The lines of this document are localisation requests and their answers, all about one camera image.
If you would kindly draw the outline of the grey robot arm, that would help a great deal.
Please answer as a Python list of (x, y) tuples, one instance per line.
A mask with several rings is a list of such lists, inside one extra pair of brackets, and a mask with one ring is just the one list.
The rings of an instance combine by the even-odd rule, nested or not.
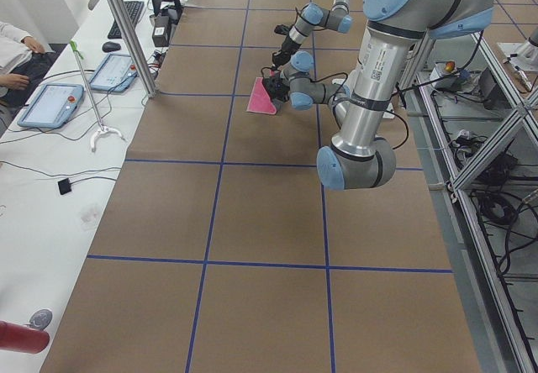
[(352, 26), (350, 1), (333, 0), (330, 8), (310, 2), (297, 10), (294, 23), (286, 28), (280, 49), (272, 54), (271, 70), (277, 71), (286, 65), (314, 31), (331, 30), (347, 34)]
[(311, 78), (314, 61), (302, 43), (315, 28), (347, 32), (349, 0), (331, 9), (305, 6), (272, 57), (262, 81), (269, 97), (298, 110), (330, 106), (340, 130), (317, 154), (321, 183), (332, 190), (379, 187), (396, 168), (391, 145), (377, 135), (410, 47), (425, 36), (459, 37), (481, 31), (493, 17), (493, 0), (363, 0), (367, 28), (353, 88)]

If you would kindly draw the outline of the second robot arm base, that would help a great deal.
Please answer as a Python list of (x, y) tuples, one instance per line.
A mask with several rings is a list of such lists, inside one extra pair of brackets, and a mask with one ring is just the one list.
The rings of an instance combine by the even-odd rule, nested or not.
[(537, 29), (523, 43), (497, 43), (504, 63), (516, 71), (537, 72)]

